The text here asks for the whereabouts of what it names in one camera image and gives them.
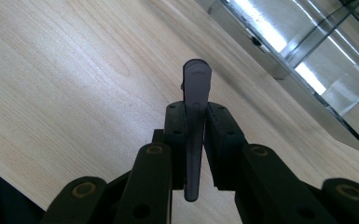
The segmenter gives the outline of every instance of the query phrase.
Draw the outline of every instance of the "round bolt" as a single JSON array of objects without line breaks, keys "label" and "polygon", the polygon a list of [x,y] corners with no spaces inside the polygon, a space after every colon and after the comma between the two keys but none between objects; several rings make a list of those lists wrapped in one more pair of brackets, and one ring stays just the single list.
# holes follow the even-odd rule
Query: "round bolt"
[{"label": "round bolt", "polygon": [[72,196],[83,199],[95,192],[97,189],[97,186],[94,183],[91,182],[83,182],[81,184],[78,184],[73,190],[72,190]]},{"label": "round bolt", "polygon": [[160,154],[162,153],[162,147],[148,147],[146,150],[147,154]]},{"label": "round bolt", "polygon": [[262,148],[262,147],[252,147],[251,151],[253,152],[254,155],[256,156],[267,156],[269,155],[269,153],[267,152],[266,149]]},{"label": "round bolt", "polygon": [[352,185],[338,184],[336,186],[336,190],[338,191],[338,193],[351,200],[359,201],[359,189]]}]

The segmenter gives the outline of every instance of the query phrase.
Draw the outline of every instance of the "wooden table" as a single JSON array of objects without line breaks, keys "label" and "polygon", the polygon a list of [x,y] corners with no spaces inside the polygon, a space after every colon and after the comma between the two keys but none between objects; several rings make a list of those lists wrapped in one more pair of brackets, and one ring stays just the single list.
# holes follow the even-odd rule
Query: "wooden table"
[{"label": "wooden table", "polygon": [[[333,139],[191,0],[0,1],[0,176],[46,209],[71,180],[131,169],[182,100],[182,65],[213,68],[210,101],[296,175],[359,182],[359,152]],[[173,223],[240,223],[233,194],[173,195]]]}]

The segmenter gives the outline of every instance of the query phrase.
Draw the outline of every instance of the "black fabric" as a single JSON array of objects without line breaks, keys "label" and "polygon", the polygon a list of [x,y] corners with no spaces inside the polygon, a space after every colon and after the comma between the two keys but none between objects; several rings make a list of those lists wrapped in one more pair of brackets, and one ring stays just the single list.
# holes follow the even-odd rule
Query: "black fabric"
[{"label": "black fabric", "polygon": [[0,177],[0,224],[39,223],[44,213]]}]

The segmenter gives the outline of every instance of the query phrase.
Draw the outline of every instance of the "light wood surface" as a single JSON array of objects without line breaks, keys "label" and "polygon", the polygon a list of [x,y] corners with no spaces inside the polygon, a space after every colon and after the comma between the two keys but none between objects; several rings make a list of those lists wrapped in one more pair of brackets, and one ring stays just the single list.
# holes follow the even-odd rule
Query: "light wood surface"
[{"label": "light wood surface", "polygon": [[[359,182],[359,152],[334,140],[194,1],[0,1],[0,176],[46,209],[71,180],[131,169],[182,100],[182,65],[213,68],[210,101],[296,175]],[[233,194],[173,197],[173,223],[240,223]]]}]

